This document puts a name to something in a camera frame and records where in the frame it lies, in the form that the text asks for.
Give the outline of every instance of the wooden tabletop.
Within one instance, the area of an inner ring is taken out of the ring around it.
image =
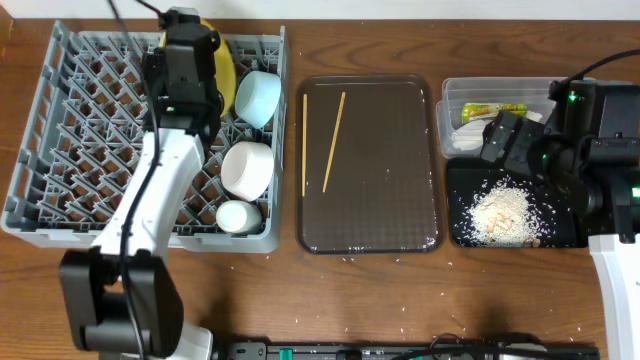
[[[65,23],[74,31],[116,30],[111,21]],[[216,24],[239,34],[277,34],[286,25],[292,90],[312,75],[413,73],[428,82],[434,101],[449,77],[566,76],[640,44],[638,22]],[[0,189],[9,185],[52,26],[50,20],[16,21],[0,65]],[[129,28],[155,26],[132,21]],[[639,82],[638,69],[638,59],[625,59],[593,76]],[[448,240],[433,254],[401,257],[343,259],[302,250],[294,236],[293,130],[300,125],[294,93],[280,247],[268,255],[170,251],[169,270],[192,322],[226,341],[430,343],[443,332],[479,338],[517,331],[594,344],[606,358],[600,286],[588,249],[462,249]],[[0,234],[0,358],[96,358],[71,342],[57,272],[63,253]]]

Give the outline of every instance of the black tray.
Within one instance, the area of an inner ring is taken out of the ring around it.
[[[447,163],[447,203],[449,206],[449,230],[453,241],[464,247],[483,247],[482,243],[470,239],[468,235],[463,234],[465,226],[473,227],[471,220],[465,217],[465,208],[473,205],[474,194],[477,192],[488,193],[492,186],[505,176],[511,177],[518,184],[523,182],[528,184],[525,186],[518,185],[519,188],[527,189],[535,201],[536,208],[542,212],[539,218],[547,224],[555,225],[551,227],[553,231],[550,234],[544,234],[539,237],[540,247],[555,248],[574,248],[586,247],[587,242],[578,239],[576,230],[576,219],[569,209],[565,199],[554,194],[551,191],[536,191],[530,185],[529,179],[496,167],[494,164],[477,158],[456,158],[449,160]],[[482,184],[487,180],[486,188],[482,188]],[[553,207],[555,214],[548,206]],[[522,247],[523,244],[492,244],[491,247]]]
[[[340,130],[325,170],[342,92]],[[308,95],[302,197],[302,99]],[[429,88],[418,76],[307,79],[297,94],[297,238],[314,254],[430,252],[445,239]]]

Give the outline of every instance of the yellow plate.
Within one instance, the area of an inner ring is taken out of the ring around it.
[[[211,25],[208,21],[201,19],[200,23],[212,31],[215,30],[213,25]],[[220,44],[220,48],[213,53],[213,59],[216,62],[216,83],[218,85],[218,91],[222,94],[224,98],[224,109],[222,109],[222,114],[220,117],[225,116],[231,105],[233,105],[233,101],[236,96],[236,67],[233,65],[233,58],[231,57],[231,51],[229,51],[229,46],[227,42],[224,41],[222,37],[222,33],[220,34],[220,39],[222,40],[222,44]],[[164,47],[166,41],[166,34],[162,34],[162,39],[160,39],[160,47]]]

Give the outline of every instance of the white background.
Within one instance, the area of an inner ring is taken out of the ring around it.
[[[205,18],[640,20],[640,0],[150,0]],[[111,18],[106,0],[0,0],[14,18]],[[123,17],[154,14],[116,0]]]

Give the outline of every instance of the chopstick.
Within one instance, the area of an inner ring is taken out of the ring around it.
[[[329,181],[329,173],[331,172],[331,163],[333,162],[333,151],[336,147],[336,139],[338,139],[338,130],[340,130],[340,119],[342,118],[342,108],[344,106],[344,97],[346,93],[342,93],[340,98],[340,108],[338,109],[338,119],[336,119],[336,129],[333,131],[333,140],[331,141],[331,150],[329,151],[329,162],[327,163],[327,171],[324,174],[324,185],[322,186],[322,192],[327,190],[327,182]]]
[[[307,187],[307,94],[302,101],[302,197]]]

